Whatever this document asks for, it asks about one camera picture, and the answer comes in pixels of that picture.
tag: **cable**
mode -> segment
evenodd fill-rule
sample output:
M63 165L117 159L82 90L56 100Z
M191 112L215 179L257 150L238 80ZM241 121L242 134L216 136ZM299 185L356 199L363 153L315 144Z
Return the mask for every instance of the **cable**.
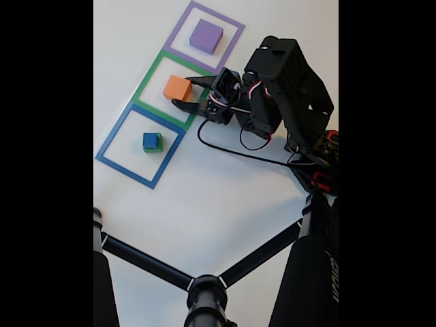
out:
M269 140L264 144L264 145L262 145L260 148L257 148L257 149L250 149L249 147L247 147L245 144L244 144L244 142L243 142L243 131L244 131L244 127L247 125L247 123L249 123L250 122L250 120L249 119L247 119L246 121L245 121L245 123L243 123L243 126L241 127L241 129L240 129L240 133L239 133L239 142L240 142L240 144L243 146L243 147L245 147L248 151L259 151L259 150L262 150L262 149L264 149L264 148L266 148L267 146L268 146L268 144L270 144L271 143L271 140L272 140L272 136L271 136L271 134L270 134L270 138L269 138Z
M207 146L209 146L209 147L211 147L211 148L214 148L214 149L217 149L217 150L221 150L221 151L224 151L224 152L232 153L232 154L234 154L234 155L240 155L241 157L246 157L246 158L256 159L256 160L260 160L260 161L265 161L265 162L269 162L270 164L273 164L273 163L274 163L274 164L276 164L276 165L280 165L280 166L284 166L284 167L286 167L286 168L289 168L289 166L288 166L286 163L283 163L283 162L280 162L280 161L275 161L275 160L269 160L269 159L264 159L264 158L260 158L260 157L255 157L255 156L253 156L253 155L246 155L246 154L244 154L244 153L239 153L239 152L236 152L236 151L232 151L232 150L228 150L228 149L225 149L225 148L221 148L220 146L216 146L216 145L213 145L213 144L210 144L210 143L204 141L204 140L201 138L200 133L201 133L203 127L207 124L208 121L209 121L209 120L206 119L206 120L205 120L205 121L200 125L200 127L198 128L198 131L197 131L197 137L198 137L198 140L199 140L201 143L203 143L204 145L207 145Z
M261 85L261 83L262 83L262 81L258 80L256 83L254 83L253 85L250 86L250 88L248 89L248 100L251 100L251 93L254 91L254 89L256 87Z
M211 101L214 104L217 104L218 106L221 106L223 108L229 108L235 111L239 111L239 112L243 112L245 114L251 114L251 111L248 110L244 110L244 109L240 109L240 108L235 108L235 107L227 107L227 105L223 104L222 102L220 102L219 100L217 100L212 94L209 95L209 99L211 99Z
M210 143L204 141L204 140L202 139L202 137L201 137L201 131L202 131L203 127L204 127L208 122L209 122L209 120L208 120L208 119L205 119L205 120L203 121L203 123L201 123L201 125L200 125L200 127L198 128L198 131L197 131L197 137L198 137L198 140L199 140L201 143L203 143L204 145L207 145L207 146L209 146L209 147L211 147L211 148L213 148L213 149L221 150L221 151L224 151L224 152L227 152L227 153L232 153L232 154L234 154L234 155L240 155L241 157L246 157L246 158L251 158L251 159L255 159L255 160L259 160L259 161L269 162L270 164L276 164L276 165L279 165L279 166L284 166L284 167L286 167L286 168L290 168L290 166L292 165L292 163L288 163L288 162L289 162L289 160L290 160L290 159L291 159L291 158L296 154L295 152L292 153L291 157L287 160L287 163L283 163L283 162L280 162L280 161L264 159L264 158L260 158L260 157L255 157L255 156L253 156L253 155L246 155L246 154L244 154L244 153L239 153L239 152L236 152L236 151L228 150L228 149L221 148L220 146L216 146L216 145L213 145L213 144L210 144ZM308 175L306 172L303 172L303 171L300 171L300 172L302 172L302 173L305 174L307 177L309 177L310 181L312 181L313 184L315 184L316 189L317 189L320 193L323 193L322 190L320 189L320 187L318 186L318 184L316 183L316 181L313 180L313 177L312 177L312 176Z

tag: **white wire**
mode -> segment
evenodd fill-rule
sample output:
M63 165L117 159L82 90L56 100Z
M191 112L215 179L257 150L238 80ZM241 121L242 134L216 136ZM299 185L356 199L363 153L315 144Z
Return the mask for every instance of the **white wire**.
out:
M262 83L262 81L259 80L259 82L255 83L254 85L252 85L252 86L250 87L250 89L248 90L248 100L251 100L251 93L254 91L254 89L255 89L256 87L258 87L259 85L261 85L261 83Z
M266 95L269 95L270 97L272 97L272 95L268 92L268 89L265 87L265 93Z
M225 104L223 104L219 100L215 99L215 97L212 94L209 95L209 99L211 99L212 102L215 102L218 106L226 107ZM236 110L236 111L240 111L240 112L244 112L245 114L251 114L251 112L248 111L248 110L244 110L244 109L240 109L240 108L236 108L236 107L230 107L230 109Z

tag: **black cable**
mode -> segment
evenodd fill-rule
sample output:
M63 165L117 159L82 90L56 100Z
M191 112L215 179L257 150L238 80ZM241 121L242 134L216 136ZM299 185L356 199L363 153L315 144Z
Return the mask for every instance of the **black cable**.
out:
M246 121L245 121L245 123L243 123L243 126L241 127L241 129L240 129L240 133L239 133L239 142L240 142L240 145L242 145L243 147L245 147L248 151L258 151L258 150L262 150L263 148L265 148L268 144L270 144L270 142L271 142L271 135L270 135L270 138L268 139L268 141L266 141L266 143L264 144L264 145L262 145L260 148L257 148L257 149L250 149L248 146L246 146L245 144L244 144L244 142L243 142L243 131L244 131L244 127L245 126L247 126L247 123L249 123L251 120L250 119L247 119Z
M217 150L221 150L221 151L224 151L224 152L232 153L232 154L234 154L234 155L240 155L240 156L242 156L242 157L246 157L246 158L256 159L256 160L260 160L260 161L264 161L264 162L269 162L270 164L273 164L273 163L274 163L274 164L276 164L276 165L284 166L284 167L287 167L287 168L291 169L290 166L292 165L292 163L289 163L289 160L290 160L290 159L291 159L291 158L296 154L296 152L292 153L292 155L290 156L290 158L287 160L287 163L283 163L283 162L280 162L280 161L264 159L264 158L260 158L260 157L255 157L255 156L253 156L253 155L246 155L246 154L244 154L244 153L239 153L239 152L236 152L236 151L228 150L228 149L221 148L220 146L216 146L216 145L213 145L213 144L210 144L210 143L204 141L204 140L202 139L200 133L201 133L203 127L204 127L208 122L209 122L209 120L208 120L208 119L205 119L205 120L203 121L203 123L201 123L201 125L199 126L198 131L197 131L197 137L198 137L198 140L199 140L201 143L203 143L204 145L207 145L207 146L209 146L209 147L211 147L211 148L214 148L214 149L217 149ZM303 174L305 174L307 177L309 177L310 180L313 181L313 184L315 184L316 189L317 189L320 193L322 193L322 191L321 191L320 187L318 186L317 182L313 180L313 177L310 176L310 175L308 175L306 172L303 172L303 171L301 171L301 172L302 172Z
M202 139L200 133L201 133L203 127L207 124L208 121L209 121L209 120L206 119L206 120L205 120L205 121L200 125L200 127L198 128L198 132L197 132L198 140L199 140L201 143L203 143L204 145L207 145L207 146L209 146L209 147L211 147L211 148L214 148L214 149L217 149L217 150L221 150L221 151L224 151L224 152L233 153L234 155L240 155L240 156L242 156L242 157L246 157L246 158L251 158L251 159L256 159L256 160L260 160L260 161L265 161L265 162L269 162L270 164L273 164L273 163L274 163L274 164L276 164L276 165L285 166L285 167L289 168L289 166L288 166L286 163L284 163L284 162L275 161L275 160L269 160L269 159L264 159L264 158L260 158L260 157L255 157L255 156L253 156L253 155L246 155L246 154L244 154L244 153L239 153L239 152L236 152L236 151L227 150L227 149L225 149L225 148L221 148L220 146L216 146L216 145L213 145L213 144L210 144L210 143L204 141L204 140Z

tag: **robotic arm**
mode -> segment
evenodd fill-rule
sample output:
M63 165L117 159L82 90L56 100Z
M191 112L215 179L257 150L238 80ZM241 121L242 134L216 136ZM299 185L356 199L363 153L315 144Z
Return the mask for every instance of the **robotic arm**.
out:
M309 67L298 42L266 37L244 69L223 68L218 76L190 77L213 92L198 103L172 100L182 111L227 125L233 114L241 129L268 140L281 121L287 129L285 150L302 159L289 166L307 192L339 193L339 133L326 131L333 103Z

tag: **white table surface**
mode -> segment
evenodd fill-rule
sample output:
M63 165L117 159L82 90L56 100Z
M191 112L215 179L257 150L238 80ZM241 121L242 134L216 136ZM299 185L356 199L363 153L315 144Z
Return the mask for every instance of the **white table surface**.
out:
M267 35L298 40L334 103L338 129L337 0L198 0L246 25L225 66L243 73ZM94 0L95 152L149 69L188 0ZM104 231L194 277L219 275L301 217L306 193L290 170L208 148L197 117L154 190L94 159L94 206ZM244 152L236 119L209 123L209 142ZM283 124L256 155L285 162ZM255 142L247 136L247 142ZM228 290L226 315L266 327L290 247ZM187 293L106 253L122 327L182 326Z

